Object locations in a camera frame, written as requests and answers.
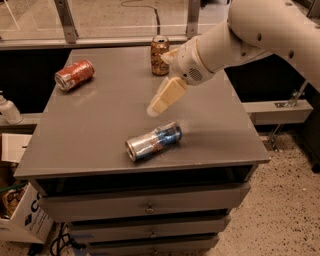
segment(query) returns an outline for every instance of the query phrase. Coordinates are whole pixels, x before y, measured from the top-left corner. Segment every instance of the speckled floor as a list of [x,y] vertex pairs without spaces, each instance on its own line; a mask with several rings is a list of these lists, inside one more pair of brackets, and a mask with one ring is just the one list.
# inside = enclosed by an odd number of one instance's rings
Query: speckled floor
[[[172,256],[318,256],[320,255],[320,174],[314,174],[303,145],[293,132],[278,137],[280,152],[270,156],[251,178],[251,191],[231,222],[208,252],[172,253]],[[50,255],[54,226],[41,255]],[[27,255],[29,244],[1,242],[0,256]],[[74,255],[68,250],[64,255]]]

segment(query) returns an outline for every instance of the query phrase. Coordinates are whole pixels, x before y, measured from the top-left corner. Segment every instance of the silver can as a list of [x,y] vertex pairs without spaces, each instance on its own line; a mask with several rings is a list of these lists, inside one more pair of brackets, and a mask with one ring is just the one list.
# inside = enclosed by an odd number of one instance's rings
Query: silver can
[[125,142],[125,145],[131,160],[137,161],[161,151],[167,146],[178,142],[181,138],[181,128],[177,123],[173,122],[157,127],[145,135],[130,139]]

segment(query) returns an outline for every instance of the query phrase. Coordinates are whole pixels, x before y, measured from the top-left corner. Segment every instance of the soda can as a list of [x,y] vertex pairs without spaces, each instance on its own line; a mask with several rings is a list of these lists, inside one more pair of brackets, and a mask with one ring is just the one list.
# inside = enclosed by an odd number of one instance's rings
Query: soda can
[[167,146],[178,142],[181,138],[181,128],[177,123],[173,122],[157,127],[145,135],[130,139],[125,142],[125,145],[131,160],[137,161],[161,151]]
[[94,68],[90,61],[79,60],[55,73],[54,80],[63,91],[69,91],[92,78]]
[[161,55],[168,52],[169,47],[169,38],[166,36],[157,35],[152,39],[151,68],[154,75],[164,76],[169,73],[169,65],[161,59]]

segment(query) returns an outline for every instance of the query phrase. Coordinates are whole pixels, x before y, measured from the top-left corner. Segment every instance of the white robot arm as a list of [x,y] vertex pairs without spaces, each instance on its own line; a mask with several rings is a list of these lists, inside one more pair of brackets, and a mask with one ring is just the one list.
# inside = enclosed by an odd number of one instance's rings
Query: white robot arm
[[161,114],[184,95],[187,85],[270,54],[286,60],[309,83],[320,85],[320,26],[290,0],[233,0],[227,21],[162,56],[171,73],[148,114]]

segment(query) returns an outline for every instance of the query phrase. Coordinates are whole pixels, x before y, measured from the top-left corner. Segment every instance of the red can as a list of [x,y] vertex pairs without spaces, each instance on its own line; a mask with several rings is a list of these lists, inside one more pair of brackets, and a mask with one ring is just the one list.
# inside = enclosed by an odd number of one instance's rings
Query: red can
[[90,61],[79,60],[58,71],[54,80],[63,91],[69,91],[92,78],[94,68]]

